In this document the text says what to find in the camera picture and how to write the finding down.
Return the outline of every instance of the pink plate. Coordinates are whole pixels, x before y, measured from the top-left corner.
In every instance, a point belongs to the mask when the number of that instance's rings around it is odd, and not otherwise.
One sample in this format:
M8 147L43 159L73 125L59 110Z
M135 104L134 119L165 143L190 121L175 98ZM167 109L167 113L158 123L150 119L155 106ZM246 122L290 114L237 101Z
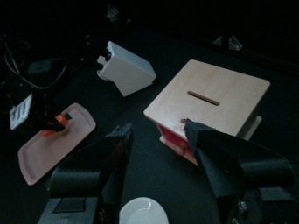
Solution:
M43 136L39 132L18 153L22 173L30 186L62 161L97 127L90 112L78 103L73 103L62 113L70 113L73 117L66 130L53 136Z

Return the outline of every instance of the shape sorter box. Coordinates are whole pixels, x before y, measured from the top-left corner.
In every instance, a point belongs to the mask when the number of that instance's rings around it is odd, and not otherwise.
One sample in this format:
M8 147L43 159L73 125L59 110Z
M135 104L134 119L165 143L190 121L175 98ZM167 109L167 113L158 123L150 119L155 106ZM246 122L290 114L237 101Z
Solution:
M162 142L198 164L183 131L186 119L249 140L262 121L258 106L269 87L267 80L193 59L145 115L162 132Z

